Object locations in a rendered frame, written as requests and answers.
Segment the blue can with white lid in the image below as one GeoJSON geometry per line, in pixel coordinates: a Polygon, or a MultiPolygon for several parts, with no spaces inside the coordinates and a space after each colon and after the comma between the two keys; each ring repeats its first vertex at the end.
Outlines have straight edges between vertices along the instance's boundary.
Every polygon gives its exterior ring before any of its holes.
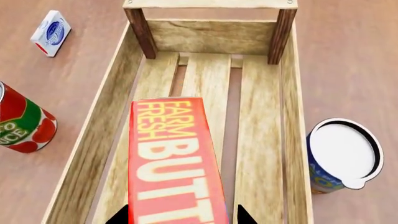
{"type": "Polygon", "coordinates": [[[383,168],[384,153],[375,135],[350,119],[325,119],[306,140],[310,184],[319,194],[360,190],[383,168]]]}

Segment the red farm fresh butter box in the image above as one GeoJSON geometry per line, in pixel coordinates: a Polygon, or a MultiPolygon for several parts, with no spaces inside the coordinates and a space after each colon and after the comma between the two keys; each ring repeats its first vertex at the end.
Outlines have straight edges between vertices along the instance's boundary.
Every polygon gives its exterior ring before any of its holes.
{"type": "Polygon", "coordinates": [[[133,101],[129,224],[228,224],[201,98],[133,101]]]}

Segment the white and blue cream cheese box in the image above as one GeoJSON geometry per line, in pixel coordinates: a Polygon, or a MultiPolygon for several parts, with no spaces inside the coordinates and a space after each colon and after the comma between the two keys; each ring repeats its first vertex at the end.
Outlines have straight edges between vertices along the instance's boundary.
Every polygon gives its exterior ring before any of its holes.
{"type": "Polygon", "coordinates": [[[30,41],[47,57],[54,57],[71,29],[59,11],[51,10],[35,30],[30,41]]]}

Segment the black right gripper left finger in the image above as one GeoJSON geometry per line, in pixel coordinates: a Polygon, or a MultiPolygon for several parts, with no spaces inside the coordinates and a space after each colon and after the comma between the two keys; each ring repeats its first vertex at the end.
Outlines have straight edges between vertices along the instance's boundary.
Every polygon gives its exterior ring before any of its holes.
{"type": "Polygon", "coordinates": [[[129,224],[129,207],[123,206],[105,224],[129,224]]]}

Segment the red tomato sauce can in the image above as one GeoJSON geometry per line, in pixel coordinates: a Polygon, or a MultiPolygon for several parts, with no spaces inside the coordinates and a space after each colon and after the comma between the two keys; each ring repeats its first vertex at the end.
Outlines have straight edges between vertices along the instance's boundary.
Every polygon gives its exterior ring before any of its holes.
{"type": "Polygon", "coordinates": [[[0,82],[0,146],[31,153],[55,136],[57,120],[40,106],[0,82]]]}

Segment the light wooden crate tray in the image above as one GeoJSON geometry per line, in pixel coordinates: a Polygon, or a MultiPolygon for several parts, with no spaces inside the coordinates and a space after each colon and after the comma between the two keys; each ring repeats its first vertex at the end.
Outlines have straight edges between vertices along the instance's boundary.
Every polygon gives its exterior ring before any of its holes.
{"type": "Polygon", "coordinates": [[[129,20],[42,224],[84,224],[102,175],[93,221],[127,201],[127,140],[114,136],[135,98],[167,96],[179,65],[182,96],[200,96],[218,162],[230,71],[241,68],[234,202],[259,223],[313,224],[299,58],[297,0],[125,0],[129,20]],[[116,153],[104,171],[111,145],[116,153]]]}

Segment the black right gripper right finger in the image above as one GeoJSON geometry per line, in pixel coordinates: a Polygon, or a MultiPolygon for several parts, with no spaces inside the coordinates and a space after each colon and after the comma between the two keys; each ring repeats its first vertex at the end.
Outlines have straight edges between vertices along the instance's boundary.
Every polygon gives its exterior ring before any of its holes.
{"type": "Polygon", "coordinates": [[[257,224],[242,205],[238,205],[238,224],[257,224]]]}

